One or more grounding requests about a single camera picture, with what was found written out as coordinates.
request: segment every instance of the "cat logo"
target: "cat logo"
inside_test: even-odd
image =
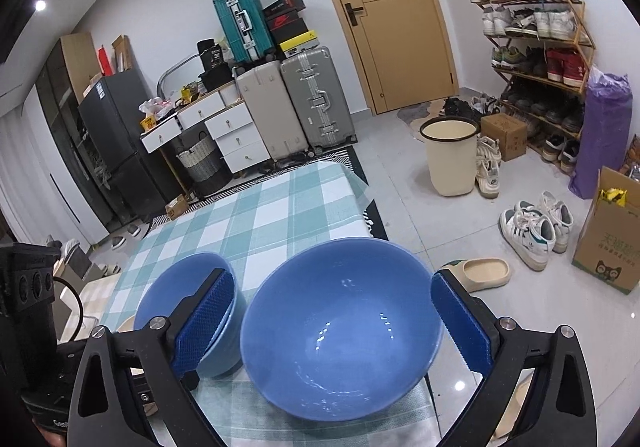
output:
[[[620,277],[620,274],[622,273],[622,267],[611,268],[605,265],[602,261],[598,261],[596,273],[605,281],[613,283],[613,281]]]

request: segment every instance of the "wooden door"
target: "wooden door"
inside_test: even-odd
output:
[[[377,113],[454,94],[437,0],[340,1]]]

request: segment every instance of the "black refrigerator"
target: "black refrigerator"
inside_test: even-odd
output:
[[[159,151],[149,154],[140,135],[147,100],[136,70],[103,77],[80,103],[79,110],[108,171],[111,183],[143,220],[161,214],[182,193]]]

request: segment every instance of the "metal screw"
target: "metal screw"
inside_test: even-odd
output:
[[[560,328],[560,333],[568,339],[572,338],[575,335],[574,329],[569,326],[562,326]]]
[[[503,317],[500,319],[500,327],[505,330],[514,330],[516,328],[516,321],[511,317]]]
[[[166,324],[166,319],[164,317],[154,317],[149,321],[149,327],[152,330],[161,330],[164,328]]]
[[[93,330],[91,330],[91,336],[94,339],[99,339],[104,335],[106,328],[104,326],[96,326]]]

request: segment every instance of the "door frame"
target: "door frame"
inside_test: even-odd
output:
[[[444,45],[447,51],[447,60],[449,61],[449,69],[451,70],[451,75],[453,77],[453,87],[455,90],[458,90],[459,85],[458,85],[458,74],[456,72],[456,63],[453,59],[451,41],[449,39],[449,33],[447,32],[447,25],[445,24],[445,21],[444,21],[444,15],[442,14],[442,8],[440,7],[440,0],[434,0],[433,2],[436,7],[436,13],[438,15],[438,20],[440,24],[440,32],[442,34],[442,38],[444,39]],[[358,80],[360,81],[360,86],[362,87],[362,92],[364,93],[364,97],[367,102],[367,107],[369,107],[369,109],[371,110],[371,114],[375,116],[378,114],[378,112],[376,111],[376,105],[373,101],[373,95],[371,94],[371,88],[369,87],[367,74],[364,70],[364,65],[362,64],[362,58],[360,57],[360,52],[358,51],[358,45],[356,44],[356,40],[353,36],[353,32],[351,32],[351,27],[349,24],[349,20],[347,18],[347,14],[344,11],[341,0],[332,0],[332,3],[334,4],[335,11],[338,14],[338,19],[340,20],[340,26],[342,27],[342,32],[344,33],[344,36],[347,39],[347,46],[349,47],[351,57],[353,58],[353,63],[356,66]]]

